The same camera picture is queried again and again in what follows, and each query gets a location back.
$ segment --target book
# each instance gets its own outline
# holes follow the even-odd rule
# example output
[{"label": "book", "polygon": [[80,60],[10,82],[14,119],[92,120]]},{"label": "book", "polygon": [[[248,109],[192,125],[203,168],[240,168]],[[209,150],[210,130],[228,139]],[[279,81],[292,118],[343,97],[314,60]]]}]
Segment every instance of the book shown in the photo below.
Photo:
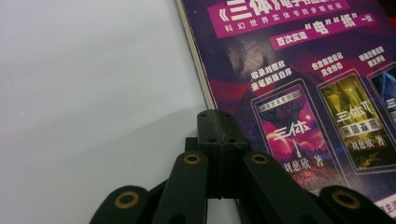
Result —
[{"label": "book", "polygon": [[375,0],[177,0],[209,109],[304,189],[396,217],[396,29]]}]

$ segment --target white surface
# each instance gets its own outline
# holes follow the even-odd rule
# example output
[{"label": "white surface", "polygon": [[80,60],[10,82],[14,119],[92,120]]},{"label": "white surface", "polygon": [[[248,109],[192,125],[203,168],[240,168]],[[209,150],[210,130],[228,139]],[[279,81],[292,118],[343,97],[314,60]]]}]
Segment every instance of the white surface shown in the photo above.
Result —
[{"label": "white surface", "polygon": [[[173,0],[0,2],[0,222],[89,223],[152,189],[204,98]],[[240,223],[211,201],[207,223]]]}]

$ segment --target book cover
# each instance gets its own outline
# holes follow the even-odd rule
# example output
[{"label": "book cover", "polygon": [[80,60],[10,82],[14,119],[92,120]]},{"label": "book cover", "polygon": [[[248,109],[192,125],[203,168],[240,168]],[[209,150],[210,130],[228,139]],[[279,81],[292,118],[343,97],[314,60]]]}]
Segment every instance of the book cover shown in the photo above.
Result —
[{"label": "book cover", "polygon": [[396,217],[396,30],[375,0],[177,0],[207,106],[311,192]]}]

